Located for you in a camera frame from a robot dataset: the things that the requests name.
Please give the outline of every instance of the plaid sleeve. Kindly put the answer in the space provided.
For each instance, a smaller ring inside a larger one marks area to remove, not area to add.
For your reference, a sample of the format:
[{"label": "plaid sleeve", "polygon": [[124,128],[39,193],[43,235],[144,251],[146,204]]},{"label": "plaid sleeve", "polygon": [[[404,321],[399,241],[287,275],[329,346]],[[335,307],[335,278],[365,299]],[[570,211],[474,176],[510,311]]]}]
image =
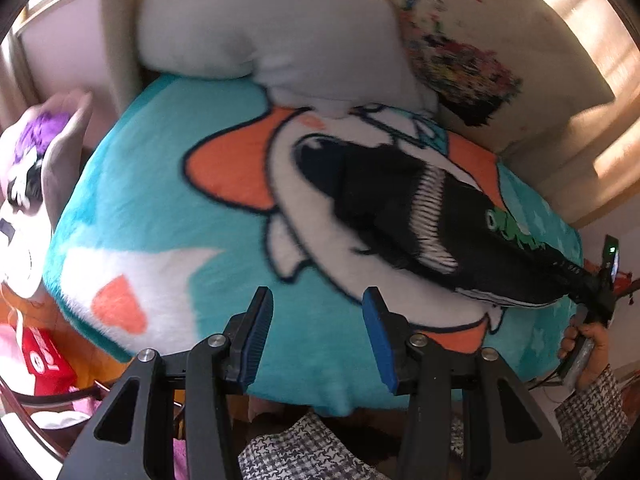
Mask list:
[{"label": "plaid sleeve", "polygon": [[597,472],[612,459],[630,429],[609,366],[591,386],[558,406],[556,418],[576,465]]},{"label": "plaid sleeve", "polygon": [[238,456],[244,480],[389,480],[356,458],[314,413],[254,438]]},{"label": "plaid sleeve", "polygon": [[465,427],[457,415],[451,417],[451,446],[450,450],[460,460],[465,452]]}]

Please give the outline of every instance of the blue gripper pad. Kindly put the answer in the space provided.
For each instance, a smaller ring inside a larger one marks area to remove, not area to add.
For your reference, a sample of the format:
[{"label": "blue gripper pad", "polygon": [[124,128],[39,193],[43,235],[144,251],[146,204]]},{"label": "blue gripper pad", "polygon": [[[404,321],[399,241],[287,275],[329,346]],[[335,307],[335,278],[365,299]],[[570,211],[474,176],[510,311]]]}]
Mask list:
[{"label": "blue gripper pad", "polygon": [[226,378],[236,382],[243,392],[255,381],[272,318],[273,294],[266,286],[260,286],[242,315],[230,349]]},{"label": "blue gripper pad", "polygon": [[367,327],[367,334],[369,335],[373,355],[376,357],[380,378],[389,391],[392,394],[396,394],[398,390],[398,377],[396,376],[394,367],[394,351],[385,325],[380,319],[381,313],[379,307],[376,306],[376,301],[381,301],[383,309],[386,310],[378,288],[370,286],[364,291],[362,296],[362,317]]}]

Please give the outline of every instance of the orange shark fin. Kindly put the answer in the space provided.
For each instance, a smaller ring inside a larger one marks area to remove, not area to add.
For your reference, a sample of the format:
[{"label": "orange shark fin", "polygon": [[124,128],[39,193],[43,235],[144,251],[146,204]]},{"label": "orange shark fin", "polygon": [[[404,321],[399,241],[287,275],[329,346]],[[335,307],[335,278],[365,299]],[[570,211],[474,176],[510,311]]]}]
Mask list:
[{"label": "orange shark fin", "polygon": [[449,160],[470,174],[494,205],[507,210],[500,194],[497,157],[493,153],[449,132]]},{"label": "orange shark fin", "polygon": [[187,154],[185,177],[214,200],[261,212],[271,210],[267,148],[274,131],[294,111],[274,107],[254,122],[204,139]]},{"label": "orange shark fin", "polygon": [[425,336],[433,339],[444,349],[462,354],[472,354],[480,348],[488,327],[487,319],[474,327],[457,332],[429,332],[420,330]]}]

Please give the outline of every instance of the metal screw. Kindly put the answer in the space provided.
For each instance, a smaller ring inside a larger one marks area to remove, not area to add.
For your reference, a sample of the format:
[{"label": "metal screw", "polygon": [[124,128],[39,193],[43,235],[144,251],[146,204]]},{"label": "metal screw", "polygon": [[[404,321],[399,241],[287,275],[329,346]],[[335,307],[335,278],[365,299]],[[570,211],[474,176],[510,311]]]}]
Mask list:
[{"label": "metal screw", "polygon": [[428,342],[429,342],[429,338],[427,338],[427,336],[425,336],[424,334],[413,334],[409,338],[409,343],[411,343],[411,346],[415,346],[417,348],[422,348],[423,346],[427,346]]},{"label": "metal screw", "polygon": [[148,363],[149,361],[152,361],[155,358],[156,358],[156,351],[152,350],[151,348],[145,348],[144,350],[141,350],[140,352],[138,352],[138,359],[143,363]]},{"label": "metal screw", "polygon": [[222,334],[214,334],[207,339],[207,343],[213,348],[224,346],[226,343],[226,337]]},{"label": "metal screw", "polygon": [[498,351],[495,348],[491,348],[489,346],[483,348],[480,353],[482,355],[482,359],[484,359],[485,361],[497,361],[498,357],[500,357]]}]

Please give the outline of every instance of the green logo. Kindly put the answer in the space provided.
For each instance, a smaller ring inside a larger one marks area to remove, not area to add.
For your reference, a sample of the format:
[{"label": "green logo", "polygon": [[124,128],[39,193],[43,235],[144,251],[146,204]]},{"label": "green logo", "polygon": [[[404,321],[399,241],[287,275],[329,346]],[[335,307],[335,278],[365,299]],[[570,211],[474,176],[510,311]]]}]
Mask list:
[{"label": "green logo", "polygon": [[487,209],[484,215],[486,226],[493,232],[500,232],[505,240],[516,240],[518,246],[524,249],[527,246],[531,250],[540,249],[545,246],[543,242],[537,241],[533,236],[524,234],[518,227],[516,219],[499,207]]}]

